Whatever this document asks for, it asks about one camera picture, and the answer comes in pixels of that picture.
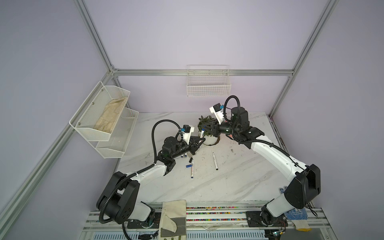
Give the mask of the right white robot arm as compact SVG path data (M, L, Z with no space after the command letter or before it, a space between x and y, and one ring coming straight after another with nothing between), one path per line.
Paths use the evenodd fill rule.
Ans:
M261 224L272 226L284 213L305 208L321 193L321 170L314 164L307 165L275 145L266 134L252 127L249 114L243 107L231 110L226 117L226 107L216 104L210 107L214 119L202 125L202 130L214 137L226 135L239 145L260 154L289 181L286 190L262 207Z

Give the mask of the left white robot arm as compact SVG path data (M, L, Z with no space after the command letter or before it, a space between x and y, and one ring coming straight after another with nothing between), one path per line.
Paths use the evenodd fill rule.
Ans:
M144 203L137 202L140 187L170 173L176 165L175 158L187 153L194 155L204 142L204 138L195 136L192 136L188 143L168 137L153 164L130 174L114 173L97 200L99 222L122 224L128 219L145 222L151 218L154 210Z

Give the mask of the green potted plant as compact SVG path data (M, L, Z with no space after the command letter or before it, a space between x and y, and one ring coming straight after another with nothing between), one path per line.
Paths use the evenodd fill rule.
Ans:
M199 118L199 123L198 123L198 129L199 129L199 136L201 137L201 130L203 129L202 124L211 120L216 120L212 116L207 116L203 117L201 116ZM204 134L204 138L206 139L204 142L204 145L206 146L214 146L217 145L220 141L220 137L215 138L215 137L209 137Z

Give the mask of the beige canvas glove front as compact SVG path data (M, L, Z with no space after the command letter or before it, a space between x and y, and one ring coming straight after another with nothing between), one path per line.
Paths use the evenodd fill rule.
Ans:
M159 224L159 240L186 240L186 221L186 200L163 202Z

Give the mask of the beige glove in rack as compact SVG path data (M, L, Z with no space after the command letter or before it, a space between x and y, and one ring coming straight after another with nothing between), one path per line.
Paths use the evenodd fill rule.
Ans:
M113 99L112 101L110 101L105 106L102 115L94 125L94 129L111 134L127 100L128 97L124 97L120 99Z

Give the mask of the white two-tier mesh rack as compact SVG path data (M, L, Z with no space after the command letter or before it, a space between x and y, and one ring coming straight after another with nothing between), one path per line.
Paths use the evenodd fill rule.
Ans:
M104 159L125 155L139 112L128 108L130 91L99 82L69 125Z

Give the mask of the blue dotted work glove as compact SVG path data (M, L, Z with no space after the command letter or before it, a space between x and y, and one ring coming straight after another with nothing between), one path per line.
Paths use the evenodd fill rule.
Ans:
M308 224L308 214L305 209L292 209L286 212L285 216L293 223L297 231L309 232L312 230Z

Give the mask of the aluminium frame rails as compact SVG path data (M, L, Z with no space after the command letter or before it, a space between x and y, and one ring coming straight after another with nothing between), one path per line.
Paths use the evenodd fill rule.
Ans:
M164 48L159 37L150 37L160 53L151 50L145 62L158 60L156 66L119 69L94 22L85 1L1 1L1 238L11 232L25 232L17 226L18 219L36 195L55 165L55 151L64 147L64 136L74 131L67 117L75 109L82 114L81 99L89 101L100 85L120 76L185 77L204 76L284 76L287 82L272 107L275 113L292 81L298 75L322 24L328 19L335 1L322 1L322 12L294 65L287 68L253 64L276 61L283 56L278 45L266 45L251 37L270 35L283 37L283 25L297 14L307 14L317 1L267 1L246 4L252 17L277 21L246 20L241 11L241 23L230 20L241 3L230 1L148 1L144 2L143 18L157 24L167 43ZM241 39L251 39L255 52L240 68L219 65L214 57L233 59L243 57L247 47L239 50ZM203 60L211 63L203 65Z

